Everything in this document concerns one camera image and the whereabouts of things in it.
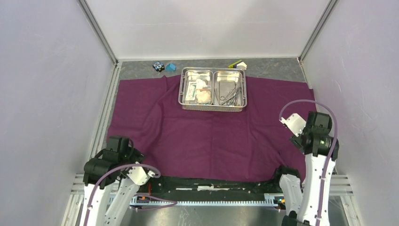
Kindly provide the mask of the purple cloth wrap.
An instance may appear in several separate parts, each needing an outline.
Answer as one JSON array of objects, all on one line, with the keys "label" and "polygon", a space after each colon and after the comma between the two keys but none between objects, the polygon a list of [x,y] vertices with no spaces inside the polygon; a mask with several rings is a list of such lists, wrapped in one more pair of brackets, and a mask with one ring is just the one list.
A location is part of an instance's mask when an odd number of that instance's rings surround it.
[{"label": "purple cloth wrap", "polygon": [[247,106],[238,113],[185,110],[180,77],[122,80],[108,129],[126,136],[162,175],[239,182],[267,181],[281,165],[305,178],[305,156],[279,121],[316,107],[306,83],[248,77]]}]

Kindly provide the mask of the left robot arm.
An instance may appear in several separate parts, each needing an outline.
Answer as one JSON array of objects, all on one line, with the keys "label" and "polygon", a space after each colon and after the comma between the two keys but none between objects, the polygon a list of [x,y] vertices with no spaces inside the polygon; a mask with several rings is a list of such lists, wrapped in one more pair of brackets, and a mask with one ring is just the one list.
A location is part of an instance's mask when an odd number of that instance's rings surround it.
[{"label": "left robot arm", "polygon": [[120,224],[133,195],[148,186],[144,155],[128,137],[111,136],[106,147],[84,165],[81,226]]}]

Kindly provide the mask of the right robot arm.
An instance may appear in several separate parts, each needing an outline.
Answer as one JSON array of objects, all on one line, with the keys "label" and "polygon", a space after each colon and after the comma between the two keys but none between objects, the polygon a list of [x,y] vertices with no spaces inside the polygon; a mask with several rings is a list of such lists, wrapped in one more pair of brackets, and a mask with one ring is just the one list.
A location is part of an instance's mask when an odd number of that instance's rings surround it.
[{"label": "right robot arm", "polygon": [[294,113],[279,120],[293,136],[290,141],[305,156],[305,184],[299,171],[280,166],[272,178],[272,187],[283,192],[286,214],[283,226],[328,226],[328,199],[339,143],[330,136],[333,121],[330,115],[309,112],[307,120]]}]

